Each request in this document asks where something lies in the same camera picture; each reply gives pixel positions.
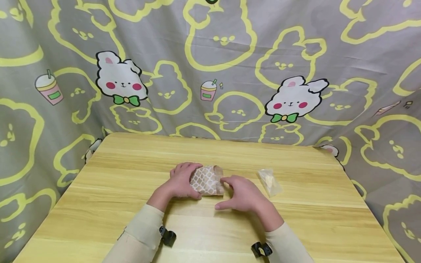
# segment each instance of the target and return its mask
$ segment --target left hand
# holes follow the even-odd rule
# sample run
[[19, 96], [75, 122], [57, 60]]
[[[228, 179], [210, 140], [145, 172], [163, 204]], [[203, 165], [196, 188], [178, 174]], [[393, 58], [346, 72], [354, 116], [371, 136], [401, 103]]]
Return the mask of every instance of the left hand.
[[173, 197], [191, 197], [201, 199], [202, 195], [190, 185], [192, 173], [202, 167], [200, 163], [184, 162], [178, 164], [170, 171], [170, 179], [163, 186], [168, 189]]

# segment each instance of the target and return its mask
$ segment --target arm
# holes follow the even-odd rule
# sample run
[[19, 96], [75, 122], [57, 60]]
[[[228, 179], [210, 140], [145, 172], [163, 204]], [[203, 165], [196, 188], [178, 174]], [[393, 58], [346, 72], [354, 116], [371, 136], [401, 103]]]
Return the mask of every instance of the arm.
[[268, 257], [270, 263], [314, 263], [306, 248], [269, 200], [258, 206], [256, 214], [266, 232], [266, 243], [272, 248], [272, 254]]
[[161, 242], [159, 228], [169, 201], [173, 197], [200, 199], [190, 186], [192, 172], [200, 164], [179, 164], [170, 172], [170, 179], [158, 187], [145, 206], [124, 229], [102, 263], [150, 263]]
[[314, 261], [298, 237], [284, 222], [275, 206], [255, 184], [244, 177], [233, 175], [221, 178], [234, 190], [230, 200], [216, 204], [216, 210], [235, 209], [254, 212], [266, 231], [266, 243], [272, 248], [271, 263], [313, 263]]

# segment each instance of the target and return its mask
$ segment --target clear plastic bag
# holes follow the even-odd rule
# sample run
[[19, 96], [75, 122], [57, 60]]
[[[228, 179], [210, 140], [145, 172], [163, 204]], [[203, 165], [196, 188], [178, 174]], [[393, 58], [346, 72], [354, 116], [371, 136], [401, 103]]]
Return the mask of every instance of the clear plastic bag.
[[269, 197], [273, 197], [282, 192], [281, 186], [273, 176], [273, 169], [262, 169], [258, 171], [258, 174], [260, 181], [266, 189], [266, 193]]

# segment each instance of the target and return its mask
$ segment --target black clip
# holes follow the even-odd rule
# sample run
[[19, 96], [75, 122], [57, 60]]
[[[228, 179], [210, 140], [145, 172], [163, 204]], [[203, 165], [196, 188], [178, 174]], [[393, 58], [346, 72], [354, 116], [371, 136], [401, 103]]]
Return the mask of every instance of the black clip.
[[266, 243], [263, 243], [263, 245], [260, 242], [256, 242], [251, 246], [251, 251], [253, 251], [253, 254], [256, 258], [259, 258], [261, 256], [268, 257], [272, 254], [272, 249], [270, 246]]
[[176, 241], [177, 235], [172, 231], [168, 231], [164, 226], [159, 228], [159, 232], [161, 233], [162, 242], [164, 245], [167, 247], [172, 247]]

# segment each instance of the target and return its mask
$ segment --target green bow tie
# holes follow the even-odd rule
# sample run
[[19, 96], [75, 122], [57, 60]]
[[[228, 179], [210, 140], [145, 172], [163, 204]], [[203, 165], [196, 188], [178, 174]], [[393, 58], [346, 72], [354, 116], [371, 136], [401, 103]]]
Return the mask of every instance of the green bow tie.
[[114, 103], [117, 105], [121, 105], [123, 103], [130, 103], [133, 106], [139, 107], [140, 100], [138, 96], [130, 96], [130, 97], [122, 97], [120, 95], [113, 95]]
[[275, 123], [282, 120], [282, 121], [287, 121], [289, 123], [293, 123], [297, 120], [297, 117], [298, 117], [298, 113], [293, 113], [290, 115], [275, 114], [273, 115], [272, 120], [270, 120], [270, 122]]

